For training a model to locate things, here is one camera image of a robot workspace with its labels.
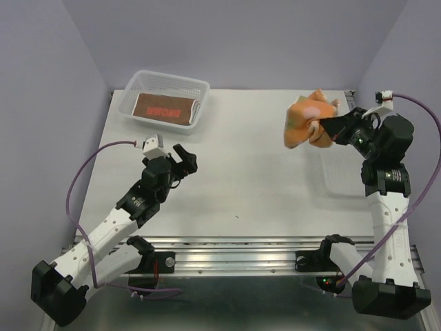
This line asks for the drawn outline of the brown red checked towel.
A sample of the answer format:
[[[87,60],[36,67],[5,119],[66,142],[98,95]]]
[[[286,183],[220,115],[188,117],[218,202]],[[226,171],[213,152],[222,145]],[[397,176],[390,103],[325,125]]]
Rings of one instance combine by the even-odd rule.
[[[140,93],[132,116],[149,120],[189,126],[190,108],[195,99]]]

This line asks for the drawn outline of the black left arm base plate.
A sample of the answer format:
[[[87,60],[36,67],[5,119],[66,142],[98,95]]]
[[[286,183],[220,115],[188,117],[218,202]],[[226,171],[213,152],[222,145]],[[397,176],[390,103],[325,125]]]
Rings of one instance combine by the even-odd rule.
[[[174,251],[158,251],[151,243],[143,237],[130,237],[126,244],[132,246],[141,257],[141,261],[135,263],[135,269],[128,271],[128,274],[172,274],[176,263]]]

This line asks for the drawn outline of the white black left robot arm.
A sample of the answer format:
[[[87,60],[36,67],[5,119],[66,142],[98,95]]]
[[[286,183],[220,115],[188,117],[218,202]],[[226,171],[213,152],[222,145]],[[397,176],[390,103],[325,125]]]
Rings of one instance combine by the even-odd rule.
[[[126,272],[158,272],[154,246],[134,232],[155,216],[170,190],[198,170],[197,156],[176,144],[176,161],[153,142],[143,146],[141,178],[111,209],[109,215],[70,250],[32,270],[32,301],[59,327],[73,322],[88,300]]]

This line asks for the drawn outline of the orange polka dot towel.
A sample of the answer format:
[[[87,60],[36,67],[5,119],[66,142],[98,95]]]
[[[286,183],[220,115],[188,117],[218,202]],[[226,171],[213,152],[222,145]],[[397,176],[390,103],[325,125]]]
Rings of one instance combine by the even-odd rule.
[[[317,148],[329,148],[333,141],[320,124],[321,119],[338,114],[340,100],[329,101],[321,89],[309,96],[300,96],[287,110],[284,127],[284,145],[294,149],[304,142]]]

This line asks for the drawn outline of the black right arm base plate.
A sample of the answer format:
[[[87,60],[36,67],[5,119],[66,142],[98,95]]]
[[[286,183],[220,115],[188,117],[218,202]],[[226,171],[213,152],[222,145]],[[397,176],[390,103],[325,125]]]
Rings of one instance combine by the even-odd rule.
[[[334,243],[355,243],[339,234],[327,235],[317,250],[297,250],[294,270],[298,272],[337,272],[338,266],[331,261],[331,246]]]

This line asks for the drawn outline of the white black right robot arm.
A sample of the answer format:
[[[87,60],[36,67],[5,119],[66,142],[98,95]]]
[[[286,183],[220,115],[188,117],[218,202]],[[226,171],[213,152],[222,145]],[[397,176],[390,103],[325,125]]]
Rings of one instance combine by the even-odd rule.
[[[374,247],[361,256],[350,238],[328,235],[317,250],[299,251],[294,267],[298,272],[335,272],[318,277],[318,286],[340,294],[349,283],[353,308],[360,314],[409,319],[431,304],[430,291],[418,283],[407,226],[411,184],[402,160],[414,126],[400,115],[381,119],[362,108],[320,124],[334,143],[353,146],[365,159],[360,175]]]

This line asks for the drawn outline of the light blue orange towel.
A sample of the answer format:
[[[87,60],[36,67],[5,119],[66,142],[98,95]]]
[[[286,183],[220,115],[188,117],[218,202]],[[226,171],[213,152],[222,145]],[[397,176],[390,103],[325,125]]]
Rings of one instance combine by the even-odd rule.
[[[194,118],[197,115],[200,106],[201,106],[200,101],[195,99],[193,101],[193,104],[192,104],[191,108],[190,108],[190,118],[189,118],[189,124],[190,125],[193,124]]]

